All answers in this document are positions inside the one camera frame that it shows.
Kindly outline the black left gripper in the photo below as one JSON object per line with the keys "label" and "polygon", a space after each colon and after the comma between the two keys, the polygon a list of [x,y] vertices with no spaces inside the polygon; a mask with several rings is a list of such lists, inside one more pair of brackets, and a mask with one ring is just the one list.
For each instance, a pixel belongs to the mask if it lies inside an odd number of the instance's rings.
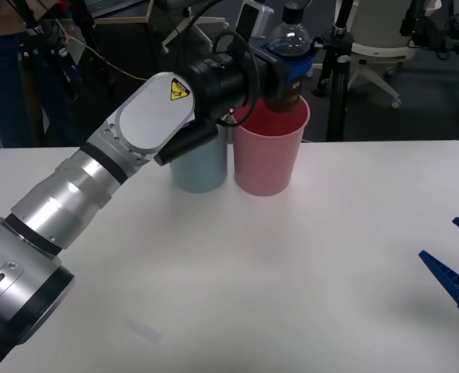
{"label": "black left gripper", "polygon": [[259,80],[256,97],[270,104],[285,104],[287,87],[302,82],[312,68],[313,57],[305,55],[283,60],[269,43],[260,48],[253,50]]}

